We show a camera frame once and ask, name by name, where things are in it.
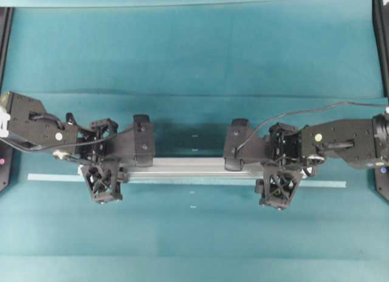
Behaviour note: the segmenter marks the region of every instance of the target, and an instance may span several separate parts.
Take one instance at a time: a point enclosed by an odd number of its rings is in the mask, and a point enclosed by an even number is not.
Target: black plastic part
[[[120,183],[127,179],[123,178],[123,174],[119,171],[117,161],[108,161],[96,166],[82,166],[81,172],[93,201],[104,204],[123,199]]]
[[[8,41],[11,31],[13,8],[0,8],[0,91],[4,77],[5,59],[7,57]],[[0,191],[9,183],[13,148],[0,142]]]
[[[255,184],[255,193],[262,195],[260,205],[271,206],[278,210],[288,208],[302,177],[299,171],[264,166],[263,180],[258,179]]]
[[[389,4],[383,0],[373,0],[373,26],[381,67],[384,96],[389,96]]]
[[[250,122],[247,119],[237,118],[232,120],[231,126],[249,127]]]
[[[374,177],[376,179],[377,192],[389,202],[389,168],[374,169]]]
[[[8,139],[22,143],[26,148],[77,142],[78,127],[61,123],[54,115],[48,114],[41,101],[7,92],[2,96],[2,104],[11,116],[7,127]],[[69,146],[61,150],[74,154],[76,148],[76,146]]]
[[[0,142],[0,191],[9,183],[13,148]]]
[[[345,119],[307,126],[301,130],[301,156],[341,157],[354,168],[374,168],[376,163],[385,162],[385,145],[375,138],[376,129],[371,119]]]
[[[150,123],[149,115],[134,115],[134,122],[147,122]]]

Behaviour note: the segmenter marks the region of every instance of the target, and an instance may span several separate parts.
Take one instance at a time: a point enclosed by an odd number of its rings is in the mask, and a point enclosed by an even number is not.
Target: wire
[[[30,114],[30,119],[34,120],[34,121],[41,120],[41,119],[54,121],[57,124],[58,129],[61,129],[61,130],[64,129],[64,126],[62,125],[61,120],[53,114],[49,114],[49,113]]]
[[[16,150],[20,150],[20,151],[22,151],[24,153],[34,153],[34,152],[37,152],[37,151],[53,150],[53,149],[57,149],[57,148],[66,148],[66,147],[74,147],[74,146],[92,145],[92,144],[96,144],[96,143],[100,143],[100,142],[104,142],[104,141],[107,141],[109,139],[112,139],[112,138],[116,137],[118,134],[119,133],[115,133],[115,134],[112,134],[110,136],[107,136],[107,137],[104,137],[104,138],[101,138],[101,139],[97,139],[97,140],[93,140],[93,141],[88,141],[88,142],[52,145],[52,146],[46,146],[46,147],[42,147],[42,148],[25,148],[25,147],[23,147],[23,146],[21,146],[19,144],[13,143],[12,141],[9,141],[9,140],[1,138],[1,137],[0,137],[0,141],[3,141],[4,143],[8,144],[10,147],[12,147],[12,148],[14,148]]]
[[[247,137],[245,141],[243,141],[236,149],[235,149],[235,154],[241,150],[249,141],[250,139],[266,124],[268,124],[271,121],[274,121],[276,119],[280,119],[283,117],[287,116],[292,116],[292,115],[301,115],[301,114],[311,114],[311,113],[318,113],[318,112],[323,112],[330,110],[332,108],[338,107],[338,106],[365,106],[365,107],[377,107],[377,108],[386,108],[388,105],[381,105],[381,104],[369,104],[369,103],[356,103],[354,101],[339,101],[337,103],[334,103],[329,106],[325,106],[322,108],[316,108],[316,109],[308,109],[308,110],[300,110],[300,111],[292,111],[292,112],[287,112],[284,114],[280,114],[278,116],[271,117],[264,122],[260,123],[254,130],[253,132],[250,133],[250,135]]]

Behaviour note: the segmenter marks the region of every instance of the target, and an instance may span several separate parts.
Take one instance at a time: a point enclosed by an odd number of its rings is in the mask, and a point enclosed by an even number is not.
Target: metal bar
[[[131,181],[154,178],[216,177],[223,179],[258,179],[263,176],[259,163],[245,165],[242,171],[226,171],[222,157],[160,157],[152,167],[130,167]]]

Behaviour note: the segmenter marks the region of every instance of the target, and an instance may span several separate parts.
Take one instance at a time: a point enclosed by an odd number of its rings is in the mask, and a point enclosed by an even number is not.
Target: teal table surface
[[[2,91],[82,125],[149,114],[157,157],[221,156],[233,118],[387,103],[371,0],[16,9]],[[16,152],[0,193],[0,280],[388,281],[389,204],[373,172],[334,159],[318,169],[314,181],[346,188],[300,188],[283,212],[258,206],[252,187],[223,185],[123,184],[123,202],[98,205],[82,182],[27,179],[76,174],[74,164]]]

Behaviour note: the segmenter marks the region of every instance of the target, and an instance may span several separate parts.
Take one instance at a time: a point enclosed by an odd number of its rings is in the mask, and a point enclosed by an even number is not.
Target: black mounting bracket
[[[92,122],[89,128],[105,129],[107,124],[112,126],[111,132],[116,133],[117,124],[110,119]],[[91,161],[89,165],[82,165],[80,170],[92,200],[101,204],[121,201],[120,184],[128,181],[128,169],[153,165],[153,124],[147,115],[135,115],[132,125],[123,132],[96,147],[87,146],[87,150],[80,154]]]
[[[4,77],[5,59],[7,58],[8,41],[11,31],[13,8],[0,8],[0,91]],[[13,148],[0,142],[0,191],[9,183]]]
[[[376,191],[389,202],[389,168],[375,168]]]
[[[373,27],[381,67],[384,96],[389,97],[389,4],[385,0],[373,0]]]
[[[254,137],[241,150],[237,147],[253,132],[247,119],[234,119],[227,128],[224,144],[225,169],[228,171],[241,171],[244,164],[260,162],[270,158],[268,142]]]

